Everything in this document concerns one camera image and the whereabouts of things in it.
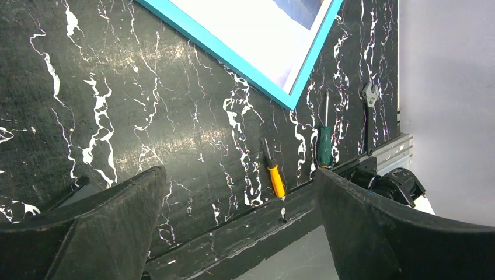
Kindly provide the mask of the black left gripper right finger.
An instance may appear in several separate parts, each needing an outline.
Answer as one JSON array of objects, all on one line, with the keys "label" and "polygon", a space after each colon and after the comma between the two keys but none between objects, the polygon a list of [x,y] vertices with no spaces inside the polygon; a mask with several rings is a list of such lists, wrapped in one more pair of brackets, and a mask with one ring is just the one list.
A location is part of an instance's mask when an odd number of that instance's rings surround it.
[{"label": "black left gripper right finger", "polygon": [[340,279],[493,279],[494,228],[431,215],[320,169],[315,188]]}]

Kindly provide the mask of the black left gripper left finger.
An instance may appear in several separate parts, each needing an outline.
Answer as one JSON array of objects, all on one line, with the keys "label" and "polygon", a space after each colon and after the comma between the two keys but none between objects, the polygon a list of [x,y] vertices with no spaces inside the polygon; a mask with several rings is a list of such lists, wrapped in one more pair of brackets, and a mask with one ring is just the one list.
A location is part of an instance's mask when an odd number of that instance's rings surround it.
[{"label": "black left gripper left finger", "polygon": [[141,279],[166,190],[154,166],[27,221],[1,225],[2,279]]}]

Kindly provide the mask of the yellow handled screwdriver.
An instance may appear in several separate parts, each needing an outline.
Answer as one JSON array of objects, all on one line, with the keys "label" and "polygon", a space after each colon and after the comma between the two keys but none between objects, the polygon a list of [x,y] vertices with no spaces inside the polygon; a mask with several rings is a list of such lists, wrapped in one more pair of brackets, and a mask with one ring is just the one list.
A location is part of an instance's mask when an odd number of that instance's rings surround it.
[{"label": "yellow handled screwdriver", "polygon": [[285,197],[285,188],[280,176],[280,172],[278,169],[278,164],[273,156],[273,153],[270,151],[270,147],[267,143],[267,140],[263,140],[264,150],[266,152],[267,157],[267,170],[270,173],[270,179],[273,186],[274,193],[278,198]]}]

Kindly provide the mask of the blue picture frame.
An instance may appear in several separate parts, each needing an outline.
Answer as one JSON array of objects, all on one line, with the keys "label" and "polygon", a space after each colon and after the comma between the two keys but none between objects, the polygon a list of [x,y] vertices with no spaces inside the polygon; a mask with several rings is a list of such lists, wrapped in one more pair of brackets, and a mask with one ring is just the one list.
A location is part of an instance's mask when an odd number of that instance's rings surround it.
[{"label": "blue picture frame", "polygon": [[293,110],[342,1],[142,1],[141,5]]}]

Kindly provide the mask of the black right arm base motor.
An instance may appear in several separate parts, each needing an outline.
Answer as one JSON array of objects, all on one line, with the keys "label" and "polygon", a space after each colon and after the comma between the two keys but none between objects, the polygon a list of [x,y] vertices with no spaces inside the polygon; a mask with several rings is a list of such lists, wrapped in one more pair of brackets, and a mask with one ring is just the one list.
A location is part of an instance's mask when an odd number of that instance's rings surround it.
[{"label": "black right arm base motor", "polygon": [[378,160],[373,156],[362,162],[353,160],[342,164],[332,169],[332,172],[361,188],[412,208],[416,206],[416,199],[426,196],[426,189],[412,171],[394,167],[380,175]]}]

